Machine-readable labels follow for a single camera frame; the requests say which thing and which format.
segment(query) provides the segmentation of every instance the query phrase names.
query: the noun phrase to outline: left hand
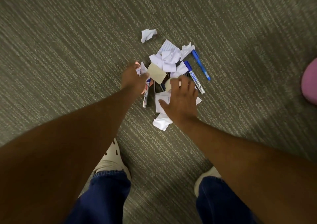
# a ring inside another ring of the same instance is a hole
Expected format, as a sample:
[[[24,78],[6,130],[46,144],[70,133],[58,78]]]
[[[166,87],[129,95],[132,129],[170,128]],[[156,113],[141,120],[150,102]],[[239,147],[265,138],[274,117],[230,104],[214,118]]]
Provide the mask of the left hand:
[[[141,94],[145,87],[145,82],[149,77],[148,73],[138,76],[135,71],[140,66],[138,64],[129,65],[122,74],[121,89],[132,88],[137,94]]]

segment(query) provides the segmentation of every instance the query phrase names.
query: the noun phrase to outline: pant leg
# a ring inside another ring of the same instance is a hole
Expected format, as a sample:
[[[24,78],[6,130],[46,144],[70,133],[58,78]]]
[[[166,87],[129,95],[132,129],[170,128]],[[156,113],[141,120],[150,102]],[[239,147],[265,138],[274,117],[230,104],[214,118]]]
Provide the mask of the pant leg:
[[[250,209],[222,179],[214,176],[200,183],[196,208],[203,224],[255,223]]]
[[[122,224],[123,204],[131,182],[122,171],[101,171],[90,181],[65,224]]]

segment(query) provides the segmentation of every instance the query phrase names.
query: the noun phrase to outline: pink object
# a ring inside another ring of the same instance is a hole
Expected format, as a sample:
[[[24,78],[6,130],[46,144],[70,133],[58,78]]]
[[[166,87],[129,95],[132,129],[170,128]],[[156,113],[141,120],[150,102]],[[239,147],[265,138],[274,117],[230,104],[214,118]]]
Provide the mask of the pink object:
[[[317,58],[306,68],[301,80],[301,90],[309,102],[317,105]]]

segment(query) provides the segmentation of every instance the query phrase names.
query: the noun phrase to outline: right hand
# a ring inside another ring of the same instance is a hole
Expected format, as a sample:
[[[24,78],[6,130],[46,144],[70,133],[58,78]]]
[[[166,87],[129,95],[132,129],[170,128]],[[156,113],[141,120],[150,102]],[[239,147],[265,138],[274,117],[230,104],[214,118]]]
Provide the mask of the right hand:
[[[181,75],[178,79],[171,79],[170,83],[172,86],[170,103],[167,104],[164,100],[159,100],[168,117],[176,125],[197,118],[196,99],[198,90],[195,89],[195,83],[184,75]]]

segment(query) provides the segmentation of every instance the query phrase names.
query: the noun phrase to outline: marker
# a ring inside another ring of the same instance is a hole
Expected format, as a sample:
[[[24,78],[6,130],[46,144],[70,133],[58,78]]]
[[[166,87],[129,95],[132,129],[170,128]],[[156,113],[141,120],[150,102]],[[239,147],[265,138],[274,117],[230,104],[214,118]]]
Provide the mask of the marker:
[[[201,70],[203,71],[203,73],[205,74],[205,76],[207,77],[208,80],[210,80],[209,74],[207,73],[207,70],[205,69],[205,67],[203,66],[203,64],[200,62],[199,56],[196,52],[196,50],[192,51],[192,54],[195,58],[195,60],[197,61],[198,65],[200,66]]]
[[[151,78],[149,78],[145,83],[145,91],[144,91],[144,98],[143,98],[143,108],[146,107],[147,104],[147,97],[149,95],[149,87],[150,87]]]
[[[203,87],[201,86],[199,80],[197,79],[196,75],[194,74],[191,65],[189,64],[188,61],[184,61],[184,64],[186,65],[187,69],[189,70],[188,73],[190,74],[191,78],[195,82],[197,89],[200,91],[200,93],[205,93]]]

